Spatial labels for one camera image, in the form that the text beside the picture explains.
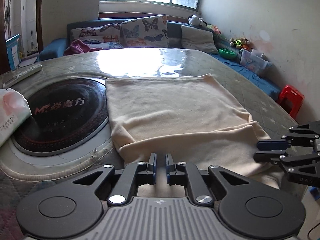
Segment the white wall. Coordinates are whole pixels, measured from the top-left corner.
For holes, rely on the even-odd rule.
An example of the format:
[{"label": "white wall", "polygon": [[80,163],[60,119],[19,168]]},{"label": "white wall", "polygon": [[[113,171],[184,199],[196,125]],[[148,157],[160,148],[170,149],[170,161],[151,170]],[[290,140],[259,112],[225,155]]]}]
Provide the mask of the white wall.
[{"label": "white wall", "polygon": [[21,3],[20,3],[20,13],[21,13],[21,33],[20,34],[22,35],[22,48],[25,56],[27,55],[27,51],[28,51],[26,2],[27,0],[21,0]]},{"label": "white wall", "polygon": [[36,50],[37,43],[37,30],[36,30],[36,0],[26,0],[25,6],[26,14],[26,36],[28,51]]},{"label": "white wall", "polygon": [[11,0],[10,19],[11,36],[21,34],[21,0]]},{"label": "white wall", "polygon": [[67,24],[98,18],[99,0],[42,0],[44,47],[67,36]]},{"label": "white wall", "polygon": [[163,4],[150,2],[132,2],[132,1],[104,1],[99,5],[99,12],[141,12],[166,14],[169,16],[188,18],[192,14],[200,15],[199,13]]},{"label": "white wall", "polygon": [[268,77],[305,95],[297,121],[320,120],[320,0],[201,0],[205,21],[245,36],[275,67]]}]

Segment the plush toy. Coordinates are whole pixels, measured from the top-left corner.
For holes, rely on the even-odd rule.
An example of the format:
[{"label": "plush toy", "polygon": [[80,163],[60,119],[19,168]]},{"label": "plush toy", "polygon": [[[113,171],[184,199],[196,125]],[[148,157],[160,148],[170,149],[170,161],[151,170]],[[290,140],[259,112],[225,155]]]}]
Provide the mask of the plush toy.
[{"label": "plush toy", "polygon": [[217,26],[215,26],[215,25],[212,25],[212,24],[208,24],[207,25],[207,28],[208,29],[210,29],[210,30],[213,30],[213,32],[215,33],[215,34],[221,34],[221,31],[219,30],[219,28],[217,27]]},{"label": "plush toy", "polygon": [[202,27],[204,25],[208,25],[206,22],[203,21],[202,18],[198,18],[197,15],[190,15],[188,17],[188,21],[190,25],[196,26],[196,27]]},{"label": "plush toy", "polygon": [[250,40],[246,39],[246,38],[240,38],[239,40],[234,40],[234,38],[230,39],[230,46],[234,47],[236,46],[237,49],[245,49],[245,50],[249,50],[249,44],[250,44]]}]

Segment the green bowl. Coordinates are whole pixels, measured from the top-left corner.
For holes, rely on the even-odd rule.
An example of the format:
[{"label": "green bowl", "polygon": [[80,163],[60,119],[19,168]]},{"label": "green bowl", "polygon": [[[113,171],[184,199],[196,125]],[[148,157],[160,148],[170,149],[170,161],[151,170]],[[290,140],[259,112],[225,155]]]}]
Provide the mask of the green bowl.
[{"label": "green bowl", "polygon": [[237,54],[228,49],[219,49],[219,54],[225,59],[234,59]]}]

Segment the plastic storage box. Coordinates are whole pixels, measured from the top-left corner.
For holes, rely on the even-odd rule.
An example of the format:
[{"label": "plastic storage box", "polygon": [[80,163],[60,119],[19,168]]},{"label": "plastic storage box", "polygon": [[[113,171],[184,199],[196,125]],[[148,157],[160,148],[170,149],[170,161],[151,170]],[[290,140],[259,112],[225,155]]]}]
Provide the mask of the plastic storage box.
[{"label": "plastic storage box", "polygon": [[258,76],[263,75],[265,68],[271,65],[271,62],[268,62],[251,52],[246,50],[242,50],[240,65],[246,67],[247,69],[251,70],[253,73],[257,74]]},{"label": "plastic storage box", "polygon": [[257,50],[255,50],[255,49],[252,49],[252,50],[251,50],[251,53],[252,53],[253,55],[256,55],[256,56],[260,57],[260,58],[262,58],[262,55],[263,55],[262,52],[257,51]]}]

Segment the blue cabinet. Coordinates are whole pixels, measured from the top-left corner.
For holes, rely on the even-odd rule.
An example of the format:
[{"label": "blue cabinet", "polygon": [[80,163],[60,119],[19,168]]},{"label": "blue cabinet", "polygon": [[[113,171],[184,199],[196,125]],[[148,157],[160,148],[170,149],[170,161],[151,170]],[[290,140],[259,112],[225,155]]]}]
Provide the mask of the blue cabinet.
[{"label": "blue cabinet", "polygon": [[20,35],[17,34],[5,41],[7,45],[7,54],[8,54],[8,59],[9,59],[9,64],[11,70],[16,69],[20,62],[21,59],[19,57],[19,51],[18,51],[18,40],[19,40]]}]

